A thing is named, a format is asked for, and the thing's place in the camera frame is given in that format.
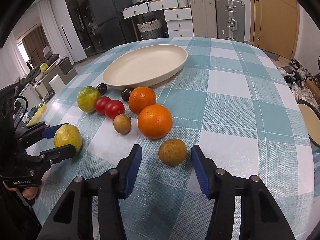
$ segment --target doormat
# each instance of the doormat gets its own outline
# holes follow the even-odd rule
[[[279,55],[274,54],[274,53],[272,53],[272,52],[269,52],[269,51],[267,51],[267,50],[263,50],[263,52],[264,52],[265,54],[267,54],[267,56],[268,56],[270,59],[273,59],[273,60],[275,60],[275,61],[279,61]]]

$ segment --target human hand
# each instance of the human hand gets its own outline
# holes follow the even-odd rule
[[[17,190],[16,188],[8,188],[8,186],[5,183],[3,183],[3,185],[9,191]],[[36,197],[37,193],[38,193],[38,187],[28,187],[24,189],[24,191],[22,192],[22,195],[27,200],[31,200]]]

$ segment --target tablecloth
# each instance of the tablecloth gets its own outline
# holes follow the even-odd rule
[[[102,72],[124,53],[148,45],[174,44],[185,48],[183,69],[154,88],[157,104],[168,108],[173,127],[159,140],[147,139],[132,117],[132,131],[116,133],[112,121],[97,113],[82,112],[76,96],[84,86],[102,82]],[[106,96],[121,100],[121,92],[108,88]],[[306,128],[293,95],[268,56],[251,45],[207,38],[165,38],[115,47],[94,60],[48,106],[44,120],[50,125],[74,124],[83,147],[72,160],[53,165],[43,177],[34,210],[43,224],[69,185],[81,175],[100,176],[127,157],[133,144],[142,146],[142,162],[133,193],[120,201],[127,238],[204,239],[213,200],[201,194],[190,160],[199,144],[204,155],[234,176],[258,175],[272,193],[296,239],[302,239],[310,214],[314,174]],[[159,160],[159,146],[169,138],[182,139],[187,159],[170,168]],[[29,154],[53,147],[43,139]],[[238,239],[241,198],[236,197],[233,239]],[[98,232],[97,198],[93,199],[94,238]]]

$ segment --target brown curtain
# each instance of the brown curtain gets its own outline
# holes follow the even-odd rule
[[[43,55],[43,49],[48,46],[49,43],[44,34],[42,25],[25,36],[22,39],[22,44],[28,54],[28,57],[32,58],[30,61],[33,67],[36,67],[43,62],[47,62]]]

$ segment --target door frame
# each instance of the door frame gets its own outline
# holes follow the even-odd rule
[[[250,2],[251,2],[250,3],[251,4],[250,43],[251,43],[251,45],[253,45],[253,37],[254,37],[254,29],[255,29],[255,14],[256,14],[255,4],[256,4],[256,0],[250,0]],[[297,49],[299,29],[300,29],[300,4],[297,2],[297,31],[296,31],[296,37],[294,40],[293,53],[291,55],[292,58],[294,58],[294,55],[295,55],[296,49]]]

